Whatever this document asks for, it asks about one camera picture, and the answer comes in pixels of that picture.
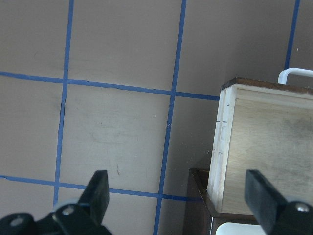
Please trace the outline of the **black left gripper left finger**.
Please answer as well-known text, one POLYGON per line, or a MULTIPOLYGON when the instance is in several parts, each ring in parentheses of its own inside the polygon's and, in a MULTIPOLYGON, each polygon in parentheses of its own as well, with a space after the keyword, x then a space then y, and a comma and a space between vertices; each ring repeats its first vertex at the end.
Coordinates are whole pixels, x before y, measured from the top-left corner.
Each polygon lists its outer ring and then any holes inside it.
POLYGON ((78 205, 91 217, 96 225, 101 225, 110 201, 108 172, 97 170, 78 200, 78 205))

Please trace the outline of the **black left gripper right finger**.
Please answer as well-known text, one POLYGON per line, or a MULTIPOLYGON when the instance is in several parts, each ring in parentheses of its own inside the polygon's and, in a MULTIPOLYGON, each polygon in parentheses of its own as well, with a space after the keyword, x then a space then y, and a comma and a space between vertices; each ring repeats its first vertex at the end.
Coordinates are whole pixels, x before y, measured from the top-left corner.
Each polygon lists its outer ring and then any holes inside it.
POLYGON ((246 171, 245 202, 268 235, 287 205, 285 197, 256 169, 246 171))

